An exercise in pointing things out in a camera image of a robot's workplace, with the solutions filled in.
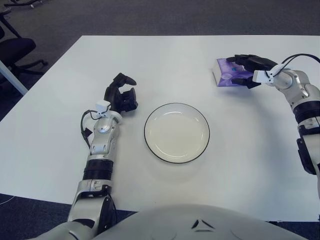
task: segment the plate rim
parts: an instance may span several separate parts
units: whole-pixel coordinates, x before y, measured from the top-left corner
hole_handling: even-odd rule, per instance
[[[166,106],[166,105],[170,105],[170,104],[187,105],[188,107],[193,108],[194,110],[196,110],[198,113],[201,114],[201,116],[204,118],[204,120],[205,120],[205,122],[206,122],[206,125],[208,126],[209,136],[208,136],[208,141],[207,141],[207,143],[206,143],[203,151],[202,151],[198,156],[196,156],[195,158],[193,158],[193,159],[191,159],[191,160],[189,160],[189,161],[184,161],[184,162],[172,162],[172,161],[167,161],[167,160],[159,157],[157,154],[155,154],[154,151],[152,151],[152,149],[150,148],[150,146],[149,146],[149,144],[148,144],[148,142],[147,142],[147,139],[146,139],[146,125],[147,125],[147,122],[148,122],[150,116],[151,116],[156,110],[158,110],[159,108],[162,108],[162,107],[164,107],[164,106]],[[144,128],[143,128],[144,141],[145,141],[146,145],[148,146],[149,150],[150,150],[157,158],[159,158],[159,159],[161,159],[162,161],[165,161],[165,162],[167,162],[167,163],[170,163],[170,164],[187,164],[187,163],[190,163],[190,162],[192,162],[193,160],[199,158],[199,157],[205,152],[205,150],[207,149],[207,146],[208,146],[209,141],[210,141],[210,135],[211,135],[211,134],[210,134],[210,127],[209,127],[209,123],[208,123],[206,117],[205,117],[198,109],[196,109],[195,107],[193,107],[193,106],[191,106],[191,105],[189,105],[189,104],[186,104],[186,103],[182,103],[182,102],[169,102],[169,103],[163,104],[163,105],[161,105],[161,106],[158,106],[155,110],[153,110],[153,111],[149,114],[149,116],[148,116],[147,119],[145,120]]]

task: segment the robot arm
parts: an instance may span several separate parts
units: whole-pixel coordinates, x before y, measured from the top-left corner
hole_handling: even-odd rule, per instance
[[[111,197],[111,176],[120,132],[119,124],[122,121],[120,113],[135,110],[138,106],[134,88],[120,93],[119,88],[124,84],[136,85],[136,82],[119,73],[106,89],[104,100],[96,103],[96,110],[84,112],[81,133],[90,150],[67,222],[38,236],[37,240],[90,240],[117,222],[115,204]],[[92,117],[92,112],[96,113],[95,118]],[[88,136],[92,132],[88,129],[85,131],[82,127],[84,116],[89,113],[92,119],[97,120],[91,144]]]
[[[253,77],[235,79],[235,84],[249,89],[265,83],[284,94],[298,123],[300,138],[297,139],[298,153],[305,171],[317,176],[320,198],[320,91],[310,84],[303,71],[286,68],[288,63],[275,62],[256,55],[235,55],[227,58],[230,62],[243,65]]]

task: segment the tissue box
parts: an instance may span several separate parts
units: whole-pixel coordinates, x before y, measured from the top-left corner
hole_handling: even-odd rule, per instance
[[[218,87],[240,86],[233,84],[232,79],[248,79],[253,76],[253,73],[245,70],[242,65],[229,62],[226,58],[217,59],[212,72]]]

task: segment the chair base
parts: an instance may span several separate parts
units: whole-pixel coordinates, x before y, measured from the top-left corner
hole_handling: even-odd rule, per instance
[[[11,0],[12,3],[5,3],[4,6],[5,7],[21,7],[21,6],[30,6],[32,9],[35,8],[35,6],[33,5],[33,3],[35,2],[40,2],[43,3],[42,0],[30,0],[24,3],[18,3],[19,0]]]
[[[21,66],[17,66],[15,64],[11,65],[11,71],[13,73],[13,75],[15,75],[16,77],[18,77],[20,74],[24,73],[24,74],[34,74],[34,75],[43,75],[45,74],[43,71],[32,71],[29,70],[29,68],[32,68],[38,64],[42,64],[43,66],[47,66],[48,62],[44,61],[44,60],[38,60],[26,65],[21,65]]]

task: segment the white plate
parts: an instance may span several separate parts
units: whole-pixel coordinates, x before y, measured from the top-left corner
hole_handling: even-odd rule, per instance
[[[154,110],[145,122],[144,138],[160,159],[183,164],[199,157],[210,137],[205,117],[194,107],[169,103]]]

